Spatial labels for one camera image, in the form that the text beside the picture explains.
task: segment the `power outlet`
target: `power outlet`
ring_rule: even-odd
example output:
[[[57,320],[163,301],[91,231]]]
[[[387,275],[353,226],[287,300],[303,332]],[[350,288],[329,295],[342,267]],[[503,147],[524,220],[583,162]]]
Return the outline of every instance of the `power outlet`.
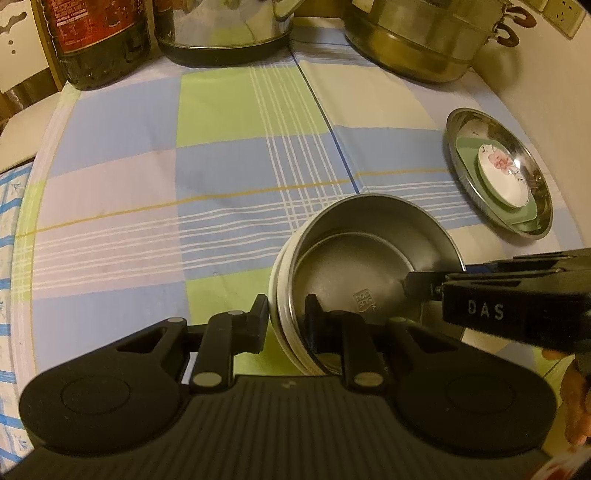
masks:
[[[548,0],[525,0],[525,1],[529,6],[534,7],[538,12],[543,12],[544,7],[548,3]]]
[[[575,0],[548,0],[544,8],[546,19],[568,38],[577,33],[585,15],[585,10]]]

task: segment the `yellow stripe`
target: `yellow stripe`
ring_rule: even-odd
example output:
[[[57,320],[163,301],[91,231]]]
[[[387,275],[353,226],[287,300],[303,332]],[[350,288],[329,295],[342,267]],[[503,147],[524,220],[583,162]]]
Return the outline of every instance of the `yellow stripe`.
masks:
[[[354,177],[379,177],[383,175],[400,175],[403,173],[449,173],[447,168],[410,168],[408,170],[360,171]]]
[[[95,215],[92,217],[87,217],[87,218],[80,218],[77,220],[71,220],[70,222],[64,222],[64,223],[58,223],[56,225],[51,225],[51,226],[46,226],[43,228],[38,228],[36,230],[33,230],[31,232],[28,233],[22,233],[20,235],[16,235],[16,238],[20,238],[23,236],[28,236],[28,235],[33,235],[35,233],[40,233],[40,232],[47,232],[49,230],[55,230],[57,228],[62,228],[65,226],[70,226],[70,225],[75,225],[77,223],[83,223],[83,222],[89,222],[91,220],[98,220],[98,219],[102,219],[102,218],[108,218],[108,217],[113,217],[113,216],[118,216],[118,215],[126,215],[128,213],[136,213],[136,212],[146,212],[148,210],[156,210],[159,208],[164,208],[164,207],[172,207],[175,205],[180,205],[183,203],[191,203],[191,202],[197,202],[199,200],[210,200],[210,199],[223,199],[223,198],[232,198],[232,197],[242,197],[242,196],[246,196],[246,195],[254,195],[257,193],[268,193],[268,192],[281,192],[283,190],[294,190],[294,189],[307,189],[307,188],[314,188],[314,187],[322,187],[322,186],[328,186],[328,185],[336,185],[336,184],[342,184],[342,183],[349,183],[349,180],[337,180],[337,181],[320,181],[318,183],[303,183],[300,185],[288,185],[285,187],[272,187],[272,188],[268,188],[268,189],[259,189],[259,190],[248,190],[246,192],[235,192],[235,193],[213,193],[213,194],[208,194],[208,195],[197,195],[195,197],[189,197],[186,199],[182,199],[182,200],[176,200],[174,202],[166,202],[166,203],[159,203],[156,205],[148,205],[145,207],[138,207],[138,208],[132,208],[132,209],[128,209],[128,210],[120,210],[118,212],[110,212],[110,213],[104,213],[102,215]]]

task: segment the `electric kettle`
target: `electric kettle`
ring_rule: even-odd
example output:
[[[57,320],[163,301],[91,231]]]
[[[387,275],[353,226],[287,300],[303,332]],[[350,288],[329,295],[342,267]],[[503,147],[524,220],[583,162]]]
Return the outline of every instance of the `electric kettle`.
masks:
[[[164,54],[190,67],[260,60],[287,44],[303,0],[154,0]]]

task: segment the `human hand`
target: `human hand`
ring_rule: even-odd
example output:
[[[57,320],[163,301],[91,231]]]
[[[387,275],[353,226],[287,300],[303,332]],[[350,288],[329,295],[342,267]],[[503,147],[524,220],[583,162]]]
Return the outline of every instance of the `human hand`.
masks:
[[[543,350],[547,360],[559,360],[565,353]],[[589,383],[572,362],[564,373],[560,397],[567,409],[564,435],[571,445],[582,445],[591,437],[591,390]]]

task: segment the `striped cloth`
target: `striped cloth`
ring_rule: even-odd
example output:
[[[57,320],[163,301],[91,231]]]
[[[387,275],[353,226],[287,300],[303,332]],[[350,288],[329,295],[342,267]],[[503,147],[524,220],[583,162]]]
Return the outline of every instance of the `striped cloth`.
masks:
[[[31,448],[18,414],[9,316],[14,235],[31,167],[29,163],[0,175],[0,467],[3,470],[18,462]]]
[[[497,118],[540,162],[555,212],[544,239],[492,227],[466,197],[444,146],[459,107]],[[161,58],[103,89],[66,86],[18,220],[19,391],[161,319],[203,323],[248,309],[289,236],[360,192],[427,209],[467,263],[582,245],[530,139],[475,72],[445,86],[399,78],[356,53],[334,21],[301,20],[289,48],[259,63],[188,69]],[[539,349],[474,332],[466,341],[560,381],[565,362]],[[271,330],[264,351],[239,355],[235,371],[298,374]]]

